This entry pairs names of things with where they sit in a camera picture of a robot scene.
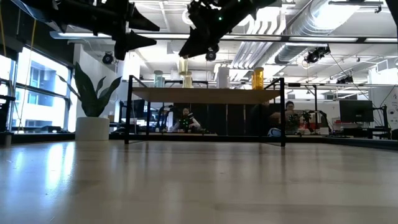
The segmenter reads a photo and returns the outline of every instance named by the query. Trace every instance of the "potted plant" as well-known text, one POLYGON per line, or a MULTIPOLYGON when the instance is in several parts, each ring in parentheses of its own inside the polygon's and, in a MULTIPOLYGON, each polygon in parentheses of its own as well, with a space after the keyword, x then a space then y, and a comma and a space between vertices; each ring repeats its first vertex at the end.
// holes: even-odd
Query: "potted plant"
POLYGON ((86 117, 76 119, 75 139, 77 141, 104 141, 109 139, 109 119, 99 116, 108 104, 113 91, 120 85, 122 77, 113 80, 109 87, 100 92, 105 78, 103 77, 94 89, 89 76, 77 63, 75 69, 76 92, 64 78, 60 77, 61 81, 65 82, 69 90, 81 101, 81 107, 86 114, 86 117))

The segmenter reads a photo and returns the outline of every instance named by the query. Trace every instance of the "white planter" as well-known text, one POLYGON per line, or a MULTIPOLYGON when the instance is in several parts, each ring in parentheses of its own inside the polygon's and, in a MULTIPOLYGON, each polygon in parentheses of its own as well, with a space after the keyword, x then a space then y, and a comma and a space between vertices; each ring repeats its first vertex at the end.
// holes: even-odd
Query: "white planter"
POLYGON ((109 140, 109 119, 81 117, 76 120, 76 141, 109 140))

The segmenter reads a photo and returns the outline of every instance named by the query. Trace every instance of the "shelf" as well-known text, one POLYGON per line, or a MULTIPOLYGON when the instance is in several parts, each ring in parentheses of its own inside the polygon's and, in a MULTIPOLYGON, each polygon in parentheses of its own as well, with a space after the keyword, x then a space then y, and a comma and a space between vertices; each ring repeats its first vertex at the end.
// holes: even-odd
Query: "shelf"
POLYGON ((216 88, 134 87, 132 93, 150 102, 239 105, 261 104, 279 96, 279 90, 232 90, 216 88))

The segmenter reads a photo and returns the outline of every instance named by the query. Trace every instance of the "yellow bottle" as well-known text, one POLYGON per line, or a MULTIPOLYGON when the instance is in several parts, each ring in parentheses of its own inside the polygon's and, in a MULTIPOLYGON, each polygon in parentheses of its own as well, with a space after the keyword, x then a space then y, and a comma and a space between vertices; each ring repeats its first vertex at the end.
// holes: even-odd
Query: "yellow bottle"
POLYGON ((264 68, 257 67, 251 77, 252 90, 262 90, 264 88, 264 68))

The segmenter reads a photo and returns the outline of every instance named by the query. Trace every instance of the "wooden floor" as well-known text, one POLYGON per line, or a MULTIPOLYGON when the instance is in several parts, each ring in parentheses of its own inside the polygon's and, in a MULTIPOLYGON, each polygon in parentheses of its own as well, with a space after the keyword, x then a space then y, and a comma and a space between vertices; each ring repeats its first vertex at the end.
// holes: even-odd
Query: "wooden floor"
POLYGON ((398 153, 324 144, 0 149, 0 223, 398 223, 398 153))

